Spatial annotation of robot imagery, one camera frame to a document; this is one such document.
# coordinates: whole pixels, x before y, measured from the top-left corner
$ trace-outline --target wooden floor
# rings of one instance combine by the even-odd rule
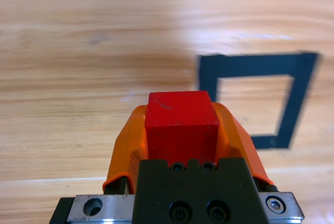
[[[260,151],[304,223],[334,223],[333,0],[0,0],[0,223],[49,223],[99,194],[114,140],[152,91],[194,90],[196,54],[323,54],[290,150]],[[290,79],[226,79],[220,102],[273,132]]]

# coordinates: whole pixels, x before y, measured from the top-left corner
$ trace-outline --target screw hole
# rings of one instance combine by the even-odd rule
[[[185,170],[185,167],[182,163],[174,163],[172,164],[171,169],[175,172],[182,172]]]
[[[93,198],[88,200],[83,208],[83,213],[87,216],[97,215],[102,209],[102,200],[99,198]]]
[[[216,169],[216,166],[212,162],[205,162],[202,165],[203,171],[214,171]]]
[[[219,224],[226,223],[231,215],[227,205],[218,199],[209,202],[207,212],[210,219]]]
[[[170,206],[170,217],[176,224],[188,223],[192,214],[192,209],[185,202],[175,202]]]

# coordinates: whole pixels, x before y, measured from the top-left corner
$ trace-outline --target metal bracket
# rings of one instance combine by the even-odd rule
[[[302,223],[304,220],[303,212],[291,192],[263,192],[259,193],[259,197],[270,224]],[[270,199],[276,199],[278,205],[268,201]],[[131,194],[77,195],[67,222],[71,224],[131,224],[134,200],[135,196]],[[94,207],[99,207],[100,210],[97,212],[98,209],[96,209],[95,212],[90,212]]]

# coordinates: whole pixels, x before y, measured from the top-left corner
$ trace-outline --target black square outline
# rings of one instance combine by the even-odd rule
[[[200,57],[199,90],[216,101],[218,78],[288,74],[293,77],[277,135],[252,136],[255,148],[288,148],[308,83],[318,59],[314,52],[266,55],[204,55]]]

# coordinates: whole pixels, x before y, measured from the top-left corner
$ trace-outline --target red block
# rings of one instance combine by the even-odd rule
[[[214,162],[218,127],[206,91],[151,93],[145,122],[149,159],[186,166],[193,158]]]

